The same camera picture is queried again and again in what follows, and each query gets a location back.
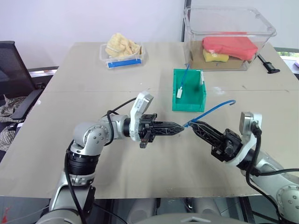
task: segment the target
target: food container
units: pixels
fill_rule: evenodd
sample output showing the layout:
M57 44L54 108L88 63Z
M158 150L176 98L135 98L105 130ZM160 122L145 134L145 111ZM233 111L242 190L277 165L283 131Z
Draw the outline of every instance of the food container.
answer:
M145 48L142 44L139 44L140 51L133 55L126 57L111 57L105 51L107 44L102 44L100 46L100 60L103 61L107 68L112 69L116 67L128 66L128 65L140 65L144 62L145 58Z
M185 59L192 69L247 70L275 28L254 8L187 7ZM229 55L226 62L206 62L209 54Z
M203 112L206 104L206 85L202 70L187 70L182 96L177 98L185 72L185 69L173 70L172 110Z

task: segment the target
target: black cable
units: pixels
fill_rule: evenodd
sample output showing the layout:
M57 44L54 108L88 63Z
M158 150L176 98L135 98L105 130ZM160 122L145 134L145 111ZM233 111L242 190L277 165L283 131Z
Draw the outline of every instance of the black cable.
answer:
M258 154L260 152L260 148L261 148L261 142L262 142L262 131L259 129L259 127L256 125L256 127L254 128L254 130L252 131L252 133L254 134L254 136L256 137L256 149L254 151L253 154L253 158L249 164L249 167L246 170L246 182L247 184L253 188L254 190L256 190L257 192L259 192L261 195L263 195L265 198L267 198L272 205L275 207L276 211L278 211L278 207L275 203L275 201L273 201L273 199L271 197L269 197L268 195L266 195L264 192L262 192L259 188L257 188L256 186L254 186L251 182L250 182L250 173L252 172L255 164L256 164L256 160L258 157Z
M116 215L115 213L110 212L110 211L108 211L107 209L104 209L102 206L96 204L95 202L94 202L93 204L94 204L95 206L99 207L100 209L102 209L104 212L106 212L106 213L108 213L108 214L114 216L115 218L118 218L122 223L124 223L124 224L128 224L123 218L119 217L119 216Z
M110 129L111 129L111 138L110 138L110 141L108 143L106 143L105 146L110 145L113 142L113 139L114 139L114 129L113 129L112 121L111 121L111 118L110 118L110 114L111 113L118 114L115 111L117 111L121 107L127 105L128 103L131 103L134 100L136 100L136 98L130 99L127 102L123 103L122 105L116 107L115 109L107 111L107 113L103 116L103 117L107 116L107 119L108 119L108 122L109 122L109 126L110 126Z
M278 220L276 220L276 219L274 219L274 218L271 218L271 217L269 217L269 216L265 216L265 215L263 215L263 214L261 214L261 213L258 213L258 212L256 212L256 211L252 211L252 214L254 214L254 215L256 215L256 216L259 216L259 217L261 217L261 218L263 218L263 219L266 219L266 220L268 220L268 221L270 221L270 222L273 222L273 223L279 223L279 221Z
M263 172L263 173L259 173L257 176L270 176L270 175L283 174L289 172L299 172L299 168L281 169L281 170L276 170L271 172Z
M77 208L78 213L79 213L80 218L81 218L81 222L82 222L82 224L87 224L85 216L84 216L83 211L81 209L81 206L79 204L79 201L76 197L73 185L71 184L71 178L70 178L70 174L69 174L69 170L68 170L68 155L69 155L69 152L70 152L70 149L71 149L71 146L72 146L73 143L74 143L74 140L71 141L69 147L67 148L65 157L64 157L64 172L65 172L65 177L66 177L66 180L67 180L67 184L68 184L68 187L69 187L69 190L70 190L70 193L71 193L71 197L73 198L73 201L76 205L76 208Z

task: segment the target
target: beige table surface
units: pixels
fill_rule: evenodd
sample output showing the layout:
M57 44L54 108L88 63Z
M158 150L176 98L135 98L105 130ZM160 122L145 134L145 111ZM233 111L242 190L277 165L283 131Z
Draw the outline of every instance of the beige table surface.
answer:
M148 67L148 64L153 63L151 60L162 66L162 63L150 54L154 51L151 45L158 51L165 45L170 50L180 44L146 45L149 59L145 66L135 68L138 72L134 72L133 68L127 68L127 72L115 70L107 73L100 63L97 64L96 58L90 66L96 65L94 68L99 68L99 78L95 76L95 69L94 73L76 73L75 70L71 70L71 67L68 68L70 71L67 71L67 65L71 64L70 58L76 58L76 55L79 57L75 53L78 47L92 49L91 46L97 45L97 43L79 43L70 50L64 64L41 95L0 164L0 195L51 197L63 169L65 150L72 140L75 125L82 121L98 120L108 109L113 109L127 99L135 97L143 90L140 86L150 88L154 100L147 112L157 113L157 120L183 124L198 115L193 112L171 110L172 89L168 89L170 86L168 84L172 83L172 68L168 68L167 65L179 67L179 63L184 64L183 55L178 52L179 48L172 55L168 55L174 59L173 62L169 60L163 64L164 68L159 68L158 65L153 65L153 68ZM272 62L278 68L280 59ZM85 63L87 61L82 61L81 65L84 67ZM254 67L251 69L262 70L262 68L263 66L259 69ZM151 79L146 75L149 73L152 73ZM206 83L209 82L208 74L214 77L223 75L230 79L231 74L235 73L237 72L206 73ZM205 116L203 121L221 132L225 128L230 128L239 133L241 111L259 112L263 115L261 150L269 153L285 168L298 167L299 91L293 90L296 89L298 81L289 73L286 68L281 72L280 79L272 76L268 77L269 81L266 82L267 78L264 76L266 73L261 72L263 76L261 79L272 85L269 89L265 85L266 90L254 90L254 82L246 85L247 89L251 86L253 90L246 90L243 87L234 89L233 83L241 83L241 78L234 82L226 82L231 84L232 89L224 90L220 81L217 83L216 78L211 79L210 82L214 84L208 84L211 88L207 91L207 109L229 99L235 99L237 103L214 111ZM240 72L240 75L246 76L244 72ZM250 70L247 71L247 75L256 76ZM131 89L122 86L127 83L127 79L123 76L132 80ZM280 80L281 85L277 85L273 79ZM113 80L119 89L111 85ZM131 105L125 106L119 112L129 113L130 108ZM237 168L219 162L210 155L210 150L210 146L198 138L190 128L175 136L157 136L146 149L140 149L139 144L129 138L115 140L104 148L96 168L94 182L97 189L96 198L256 194L247 186L245 178Z

